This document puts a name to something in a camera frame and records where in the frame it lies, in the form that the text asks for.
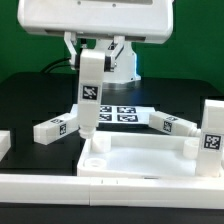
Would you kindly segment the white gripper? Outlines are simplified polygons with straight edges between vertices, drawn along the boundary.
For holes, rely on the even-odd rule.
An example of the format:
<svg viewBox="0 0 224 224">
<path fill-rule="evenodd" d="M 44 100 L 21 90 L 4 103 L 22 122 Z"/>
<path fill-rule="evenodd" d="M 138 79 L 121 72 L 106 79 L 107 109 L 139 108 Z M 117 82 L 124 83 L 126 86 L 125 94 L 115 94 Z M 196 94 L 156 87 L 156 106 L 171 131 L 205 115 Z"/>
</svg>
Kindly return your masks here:
<svg viewBox="0 0 224 224">
<path fill-rule="evenodd" d="M 173 0 L 19 0 L 17 18 L 30 34 L 64 35 L 72 70 L 80 69 L 77 37 L 114 37 L 104 65 L 106 72 L 113 72 L 125 39 L 156 44 L 169 39 Z"/>
</svg>

